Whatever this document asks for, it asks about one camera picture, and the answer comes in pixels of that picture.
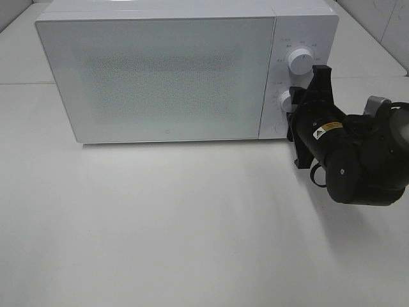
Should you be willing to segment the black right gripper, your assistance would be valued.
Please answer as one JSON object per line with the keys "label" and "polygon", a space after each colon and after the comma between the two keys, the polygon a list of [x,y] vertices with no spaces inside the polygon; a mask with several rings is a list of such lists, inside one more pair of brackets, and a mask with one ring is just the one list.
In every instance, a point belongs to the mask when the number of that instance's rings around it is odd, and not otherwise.
{"label": "black right gripper", "polygon": [[287,138],[294,142],[299,169],[310,168],[314,159],[325,165],[331,138],[343,135],[339,129],[346,115],[334,103],[331,73],[330,67],[315,65],[308,87],[289,88],[293,112],[287,114]]}

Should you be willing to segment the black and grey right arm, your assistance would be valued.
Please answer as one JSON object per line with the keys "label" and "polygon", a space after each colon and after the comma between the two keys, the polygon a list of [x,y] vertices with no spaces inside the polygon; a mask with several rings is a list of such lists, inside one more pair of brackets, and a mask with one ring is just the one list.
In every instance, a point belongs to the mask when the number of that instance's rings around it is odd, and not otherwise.
{"label": "black and grey right arm", "polygon": [[295,165],[325,170],[322,187],[343,204],[389,206],[408,186],[408,103],[370,96],[362,114],[334,102],[332,69],[313,66],[308,87],[289,89],[287,139]]}

